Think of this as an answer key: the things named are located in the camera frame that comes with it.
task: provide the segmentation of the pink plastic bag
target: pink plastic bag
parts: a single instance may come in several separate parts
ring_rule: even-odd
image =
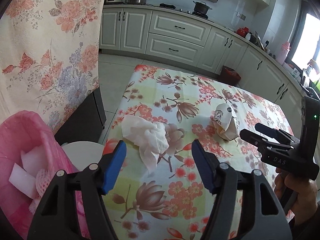
[[[45,148],[51,178],[58,170],[78,171],[37,113],[21,111],[0,125],[0,207],[24,239],[33,217],[29,211],[32,199],[17,190],[9,182],[9,177],[14,163],[22,167],[20,151],[29,152],[39,145]],[[80,192],[76,192],[76,203],[82,236],[89,237]]]

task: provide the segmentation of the floor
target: floor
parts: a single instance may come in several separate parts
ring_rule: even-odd
[[[102,131],[98,141],[100,144],[105,145],[107,141],[110,124],[113,122],[113,118],[115,117],[115,113],[120,105],[123,92],[131,78],[133,70],[138,64],[163,67],[185,73],[196,74],[196,72],[154,61],[132,57],[99,54],[99,83],[103,106],[107,117],[105,129]]]

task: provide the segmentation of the wall socket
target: wall socket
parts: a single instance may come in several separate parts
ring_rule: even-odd
[[[245,20],[245,15],[243,15],[242,13],[237,12],[237,17],[239,17],[242,20]]]

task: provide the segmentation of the black pot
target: black pot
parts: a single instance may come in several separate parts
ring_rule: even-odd
[[[193,2],[196,4],[194,11],[197,13],[201,13],[203,15],[206,15],[208,10],[212,10],[212,8],[207,6],[205,2],[195,2],[195,1],[193,1]]]

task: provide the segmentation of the pink thermos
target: pink thermos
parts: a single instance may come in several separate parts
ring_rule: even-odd
[[[281,49],[279,50],[278,54],[276,55],[276,61],[278,61],[280,63],[280,65],[282,65],[284,63],[289,51],[290,51],[290,43],[285,42],[284,44],[282,44]]]

